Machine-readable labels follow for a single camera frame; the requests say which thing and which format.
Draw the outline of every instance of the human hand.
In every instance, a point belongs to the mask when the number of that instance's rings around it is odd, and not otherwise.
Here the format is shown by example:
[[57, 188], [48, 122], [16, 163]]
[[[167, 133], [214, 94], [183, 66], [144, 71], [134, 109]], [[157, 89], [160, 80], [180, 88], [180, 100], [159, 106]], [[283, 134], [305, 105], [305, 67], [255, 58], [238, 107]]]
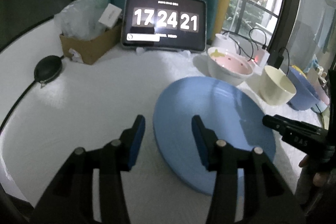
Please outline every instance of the human hand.
[[[299, 163], [299, 167], [305, 167], [308, 165], [309, 162], [309, 156], [306, 155], [302, 161], [300, 161]], [[329, 178], [330, 173], [329, 172], [318, 172], [314, 175], [313, 178], [313, 184], [316, 187], [322, 187], [323, 185], [325, 185], [325, 183], [327, 182], [328, 178]]]

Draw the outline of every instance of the cream bowl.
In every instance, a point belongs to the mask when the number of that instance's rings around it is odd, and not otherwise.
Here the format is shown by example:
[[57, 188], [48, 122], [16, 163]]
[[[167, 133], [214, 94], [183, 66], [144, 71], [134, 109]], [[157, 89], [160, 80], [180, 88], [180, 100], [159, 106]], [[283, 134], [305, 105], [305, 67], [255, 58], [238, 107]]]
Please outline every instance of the cream bowl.
[[253, 74], [251, 65], [236, 53], [220, 47], [211, 47], [208, 53], [208, 70], [211, 77], [237, 86]]
[[279, 106], [293, 98], [296, 88], [281, 70], [265, 66], [261, 74], [259, 93], [269, 105]]

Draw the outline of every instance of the white label bar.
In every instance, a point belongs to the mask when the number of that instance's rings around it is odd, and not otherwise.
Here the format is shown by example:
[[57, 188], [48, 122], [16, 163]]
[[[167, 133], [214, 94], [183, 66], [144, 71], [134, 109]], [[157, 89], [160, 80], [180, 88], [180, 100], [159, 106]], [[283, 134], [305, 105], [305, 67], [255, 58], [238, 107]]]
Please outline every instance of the white label bar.
[[149, 33], [128, 33], [126, 36], [127, 41], [151, 41], [160, 42], [159, 34], [149, 34]]

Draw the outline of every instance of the blue plate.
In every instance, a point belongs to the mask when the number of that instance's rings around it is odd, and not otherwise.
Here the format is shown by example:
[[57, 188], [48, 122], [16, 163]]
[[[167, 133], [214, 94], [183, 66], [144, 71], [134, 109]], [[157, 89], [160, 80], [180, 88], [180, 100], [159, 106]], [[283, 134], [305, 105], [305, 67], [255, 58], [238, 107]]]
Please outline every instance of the blue plate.
[[[157, 146], [168, 165], [197, 191], [212, 195], [216, 172], [201, 163], [191, 128], [200, 115], [204, 125], [236, 148], [251, 151], [260, 146], [273, 161], [273, 131], [262, 123], [263, 111], [236, 87], [210, 77], [189, 77], [169, 85], [157, 100], [153, 127]], [[243, 196], [239, 171], [238, 195]]]

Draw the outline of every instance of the tablet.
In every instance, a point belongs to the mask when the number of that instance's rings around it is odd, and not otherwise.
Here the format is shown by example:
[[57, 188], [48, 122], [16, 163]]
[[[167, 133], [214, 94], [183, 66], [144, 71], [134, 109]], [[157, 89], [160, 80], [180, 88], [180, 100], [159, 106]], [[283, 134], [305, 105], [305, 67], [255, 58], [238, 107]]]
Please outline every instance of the tablet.
[[126, 0], [121, 42], [201, 52], [206, 45], [203, 0]]

